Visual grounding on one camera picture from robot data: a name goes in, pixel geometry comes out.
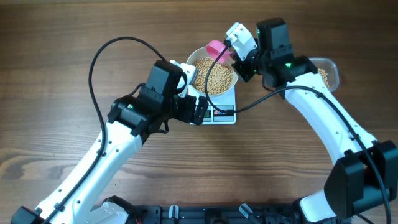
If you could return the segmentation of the pink plastic scoop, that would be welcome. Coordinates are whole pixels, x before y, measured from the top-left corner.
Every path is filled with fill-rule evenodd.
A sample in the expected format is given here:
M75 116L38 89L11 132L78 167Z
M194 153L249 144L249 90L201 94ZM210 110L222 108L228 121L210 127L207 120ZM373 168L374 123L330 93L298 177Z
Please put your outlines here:
M216 60L218 58L218 56L222 53L222 51L225 48L225 44L222 43L219 40L212 40L211 42L209 42L205 49L208 53L208 55L213 59ZM226 50L222 56L219 58L218 63L225 63L226 61L228 61L229 59L231 59L231 52L229 50Z

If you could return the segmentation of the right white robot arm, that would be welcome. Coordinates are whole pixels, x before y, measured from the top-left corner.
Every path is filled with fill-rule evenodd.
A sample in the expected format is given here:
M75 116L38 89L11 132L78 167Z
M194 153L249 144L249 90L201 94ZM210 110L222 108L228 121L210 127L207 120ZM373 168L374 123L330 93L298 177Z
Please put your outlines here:
M281 18L258 22L251 34L235 23L226 33L233 68L264 83L293 105L325 145L333 168L324 187L298 202L304 223L347 219L397 197L397 146L378 141L340 105L308 57L296 57Z

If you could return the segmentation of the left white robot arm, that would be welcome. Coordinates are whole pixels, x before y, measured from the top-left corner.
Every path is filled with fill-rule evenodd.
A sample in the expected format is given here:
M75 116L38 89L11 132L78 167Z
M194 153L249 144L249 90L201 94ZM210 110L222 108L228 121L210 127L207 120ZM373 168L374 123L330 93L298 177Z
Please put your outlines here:
M198 70L174 60L158 60L137 96L114 101L96 142L63 183L31 210L20 207L11 223L135 223L135 208L116 198L94 205L128 158L170 119L202 124L206 98L187 94Z

